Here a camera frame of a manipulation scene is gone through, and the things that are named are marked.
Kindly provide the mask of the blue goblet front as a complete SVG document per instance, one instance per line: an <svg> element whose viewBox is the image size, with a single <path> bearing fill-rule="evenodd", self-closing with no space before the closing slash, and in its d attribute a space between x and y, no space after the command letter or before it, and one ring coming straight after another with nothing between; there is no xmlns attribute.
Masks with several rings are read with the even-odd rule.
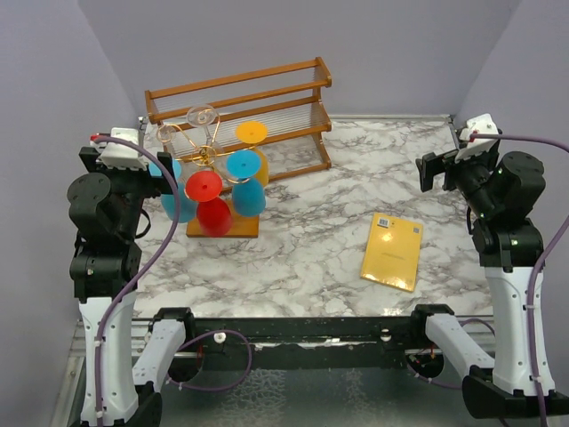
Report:
<svg viewBox="0 0 569 427"><path fill-rule="evenodd" d="M236 212L244 217L260 215L266 207L264 187L255 177L261 169L260 156L252 150L239 150L228 156L226 167L236 179L232 188Z"/></svg>

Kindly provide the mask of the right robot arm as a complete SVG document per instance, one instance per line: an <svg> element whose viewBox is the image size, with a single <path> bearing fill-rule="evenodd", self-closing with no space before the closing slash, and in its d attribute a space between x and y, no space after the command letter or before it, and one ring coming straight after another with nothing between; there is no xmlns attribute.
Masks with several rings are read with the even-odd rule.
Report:
<svg viewBox="0 0 569 427"><path fill-rule="evenodd" d="M417 306L408 327L410 341L434 343L461 379L461 392L476 419L537 418L567 415L568 398L557 391L542 337L541 233L528 214L545 189L537 158L496 149L461 159L456 150L417 159L422 191L445 177L467 202L469 234L491 291L494 354L488 355L445 305Z"/></svg>

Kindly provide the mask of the clear wine glass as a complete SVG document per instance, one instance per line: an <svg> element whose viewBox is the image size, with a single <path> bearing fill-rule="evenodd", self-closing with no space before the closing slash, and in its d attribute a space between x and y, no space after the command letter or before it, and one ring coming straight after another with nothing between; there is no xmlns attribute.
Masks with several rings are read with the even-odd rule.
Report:
<svg viewBox="0 0 569 427"><path fill-rule="evenodd" d="M163 144L170 143L176 136L177 128L173 125L160 125L156 129L156 138Z"/></svg>
<svg viewBox="0 0 569 427"><path fill-rule="evenodd" d="M189 125L204 131L207 146L211 147L215 143L220 127L220 115L213 106L203 104L191 107L186 119Z"/></svg>

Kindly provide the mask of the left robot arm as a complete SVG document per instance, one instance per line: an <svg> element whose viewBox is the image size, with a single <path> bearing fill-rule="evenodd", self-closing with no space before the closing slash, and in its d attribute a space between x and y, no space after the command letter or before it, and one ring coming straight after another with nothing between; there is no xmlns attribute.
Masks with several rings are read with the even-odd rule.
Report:
<svg viewBox="0 0 569 427"><path fill-rule="evenodd" d="M177 350L196 340L188 307L162 308L152 318L150 340L132 357L132 314L140 276L136 243L143 202L171 195L162 171L177 173L172 157L158 153L151 163L134 154L135 167L105 165L102 151L83 148L87 170L68 188L68 214L76 225L69 274L84 324L85 395L78 426L158 426L161 386Z"/></svg>

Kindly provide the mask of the blue goblet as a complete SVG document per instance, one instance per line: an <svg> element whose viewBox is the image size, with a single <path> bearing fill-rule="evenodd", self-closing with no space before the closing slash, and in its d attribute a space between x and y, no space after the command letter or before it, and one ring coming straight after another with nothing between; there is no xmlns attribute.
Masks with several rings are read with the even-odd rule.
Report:
<svg viewBox="0 0 569 427"><path fill-rule="evenodd" d="M264 187L255 177L261 169L260 156L252 150L239 150L228 156L226 167L236 179L232 188L236 212L244 217L260 215L266 207Z"/></svg>
<svg viewBox="0 0 569 427"><path fill-rule="evenodd" d="M173 178L177 184L177 190L180 200L180 215L178 223L187 223L192 221L196 217L197 202L192 200L186 195L185 183L181 180L182 167L178 160L172 161L173 168ZM153 163L148 163L148 170L150 176L157 181L158 188L161 192L161 203L170 220L174 219L175 214L175 201L174 195L172 193L165 193L166 190L171 190L168 182L163 180L162 171L158 166Z"/></svg>

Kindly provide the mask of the red goblet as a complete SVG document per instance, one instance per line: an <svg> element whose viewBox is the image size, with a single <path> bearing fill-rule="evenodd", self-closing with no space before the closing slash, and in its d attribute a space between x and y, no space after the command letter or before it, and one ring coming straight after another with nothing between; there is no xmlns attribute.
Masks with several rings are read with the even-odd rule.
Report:
<svg viewBox="0 0 569 427"><path fill-rule="evenodd" d="M220 198L221 190L221 177L213 171L193 173L185 185L186 195L197 202L200 229L210 238L226 235L233 224L228 204Z"/></svg>

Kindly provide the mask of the yellow goblet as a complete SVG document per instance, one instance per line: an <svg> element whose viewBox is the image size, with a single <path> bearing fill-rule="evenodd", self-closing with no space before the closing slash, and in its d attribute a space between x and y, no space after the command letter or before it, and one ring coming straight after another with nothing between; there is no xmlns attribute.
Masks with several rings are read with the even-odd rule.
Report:
<svg viewBox="0 0 569 427"><path fill-rule="evenodd" d="M268 184L268 160L260 149L258 149L258 146L265 141L267 135L267 127L258 121L243 122L236 128L237 139L240 142L251 146L251 151L255 152L260 157L260 170L254 175L254 177L260 182L262 187L266 187Z"/></svg>

